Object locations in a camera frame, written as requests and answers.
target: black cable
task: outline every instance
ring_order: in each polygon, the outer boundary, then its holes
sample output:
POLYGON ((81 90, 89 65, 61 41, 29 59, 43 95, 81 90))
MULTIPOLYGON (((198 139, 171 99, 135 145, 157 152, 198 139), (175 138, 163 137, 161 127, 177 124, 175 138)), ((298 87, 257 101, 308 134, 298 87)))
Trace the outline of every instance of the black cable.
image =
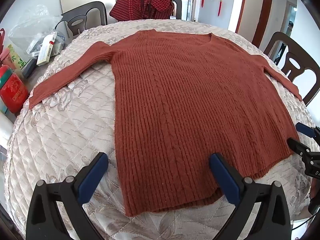
POLYGON ((297 227, 295 227, 295 228, 292 228, 291 231, 293 231, 293 230, 295 230, 295 229, 303 226, 303 225, 304 225, 305 223, 307 223, 310 219, 313 219, 313 218, 316 216, 316 214, 314 214, 312 217, 310 217, 307 221, 304 221, 301 225, 299 225, 299 226, 297 226, 297 227))

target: gray chair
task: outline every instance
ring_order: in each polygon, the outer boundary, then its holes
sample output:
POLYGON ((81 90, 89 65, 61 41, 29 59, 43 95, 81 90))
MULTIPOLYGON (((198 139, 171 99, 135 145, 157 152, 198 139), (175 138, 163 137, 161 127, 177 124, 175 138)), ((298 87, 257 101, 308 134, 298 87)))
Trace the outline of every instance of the gray chair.
POLYGON ((182 0, 172 0, 177 5, 176 19, 181 20, 182 0))
POLYGON ((282 41, 288 46, 289 51, 286 55, 284 67, 281 69, 281 71, 287 75, 291 70, 288 76, 291 82, 293 82, 293 80, 297 76, 301 75, 306 69, 310 69, 316 74, 315 85, 311 88, 309 93, 303 99, 303 102, 307 106, 320 90, 319 65, 303 48, 301 48, 301 46, 298 43, 296 43, 293 39, 291 39, 289 36, 282 32, 276 32, 273 34, 268 46, 264 51, 264 54, 269 55, 270 51, 272 50, 274 44, 276 44, 277 41, 282 41), (296 68, 290 62, 290 58, 294 59, 299 64, 300 69, 296 68))
POLYGON ((104 4, 99 1, 89 2, 87 4, 81 5, 77 8, 74 8, 68 12, 61 14, 63 18, 60 22, 67 22, 68 28, 72 31, 73 36, 76 36, 85 30, 85 24, 87 22, 87 13, 94 8, 97 8, 100 11, 101 25, 107 25, 107 10, 104 4), (78 24, 72 25, 75 21, 78 20, 82 21, 78 24))

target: red tassel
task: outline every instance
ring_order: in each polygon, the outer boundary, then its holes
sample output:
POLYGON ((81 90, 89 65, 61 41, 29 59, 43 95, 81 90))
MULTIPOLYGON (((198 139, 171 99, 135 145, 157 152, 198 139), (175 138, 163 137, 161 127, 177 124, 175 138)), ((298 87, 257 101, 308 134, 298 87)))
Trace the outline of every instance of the red tassel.
POLYGON ((222 4, 222 0, 220 0, 220 6, 219 6, 219 11, 218 11, 218 16, 220 16, 221 4, 222 4))
POLYGON ((203 7, 203 4, 204 4, 204 0, 201 0, 201 7, 203 7))

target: ribbed knit fabric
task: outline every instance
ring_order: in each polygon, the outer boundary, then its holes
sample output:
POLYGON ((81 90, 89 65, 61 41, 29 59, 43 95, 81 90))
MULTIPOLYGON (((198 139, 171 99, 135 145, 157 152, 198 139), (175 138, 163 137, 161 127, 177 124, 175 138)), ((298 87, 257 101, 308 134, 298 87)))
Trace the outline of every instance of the ribbed knit fabric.
POLYGON ((210 204, 221 192, 209 169, 220 152, 253 179, 299 139, 268 72, 298 89, 261 56, 213 34, 139 31, 108 46, 93 44, 74 64, 39 84, 30 107, 98 60, 116 79, 116 158, 125 211, 135 216, 210 204))

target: round table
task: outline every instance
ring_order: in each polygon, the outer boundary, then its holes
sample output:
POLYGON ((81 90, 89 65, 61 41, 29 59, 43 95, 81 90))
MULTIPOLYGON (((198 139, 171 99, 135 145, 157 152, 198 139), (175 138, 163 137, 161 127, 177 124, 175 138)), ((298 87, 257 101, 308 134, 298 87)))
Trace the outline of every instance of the round table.
MULTIPOLYGON (((138 30, 162 32, 213 33, 229 39, 250 54, 267 59, 259 49, 233 32, 181 20, 140 20, 99 26, 84 31, 49 65, 37 84, 75 62, 95 42, 113 44, 138 30)), ((314 126, 303 102, 282 84, 266 74, 276 87, 294 124, 314 126)), ((88 216, 105 239, 212 239, 232 213, 234 206, 223 196, 214 204, 162 213, 143 213, 134 218, 124 215, 114 146, 115 80, 111 65, 94 64, 76 80, 28 110, 28 100, 14 124, 5 169, 5 197, 8 212, 22 234, 25 234, 28 207, 36 182, 60 182, 76 175, 99 152, 109 158, 109 168, 91 201, 84 205, 88 216)), ((319 147, 299 134, 302 143, 312 151, 319 147)), ((310 177, 298 155, 278 163, 257 181, 271 184, 279 180, 284 188, 290 215, 305 200, 310 190, 310 177)), ((255 205, 241 238, 246 237, 258 211, 255 205)), ((64 208, 61 214, 67 229, 74 234, 64 208)))

